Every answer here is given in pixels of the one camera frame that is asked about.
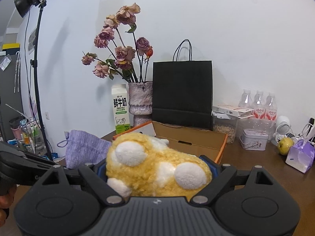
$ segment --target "clear bottle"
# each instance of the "clear bottle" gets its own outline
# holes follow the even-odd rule
[[[250,96],[250,90],[244,89],[244,93],[241,97],[241,100],[240,100],[238,106],[239,107],[253,108],[253,100]]]
[[[266,120],[275,120],[277,117],[277,103],[275,93],[269,92],[269,96],[266,99]]]
[[[263,91],[257,91],[257,94],[254,97],[253,102],[253,109],[254,113],[253,115],[257,119],[264,119],[266,114],[266,107],[265,107],[265,100],[264,100],[264,92]]]

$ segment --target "yellow plush toy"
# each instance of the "yellow plush toy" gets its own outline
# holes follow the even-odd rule
[[[108,185],[123,197],[186,196],[189,201],[211,182],[211,171],[198,157],[167,144],[141,133],[119,136],[106,158]]]

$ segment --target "milk carton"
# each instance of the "milk carton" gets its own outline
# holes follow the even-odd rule
[[[119,134],[130,129],[126,84],[113,85],[111,96],[113,98],[116,133]]]

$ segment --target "purple pouch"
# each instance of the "purple pouch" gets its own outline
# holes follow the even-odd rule
[[[58,147],[67,146],[66,164],[75,169],[90,162],[97,164],[106,158],[111,142],[98,138],[85,131],[72,130],[65,132],[66,140],[57,144]]]
[[[303,142],[299,140],[291,146],[285,163],[305,173],[313,164],[315,149],[309,142],[303,146]]]

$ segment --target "vase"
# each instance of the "vase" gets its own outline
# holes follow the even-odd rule
[[[129,83],[129,112],[133,114],[133,126],[139,126],[152,118],[152,82]]]

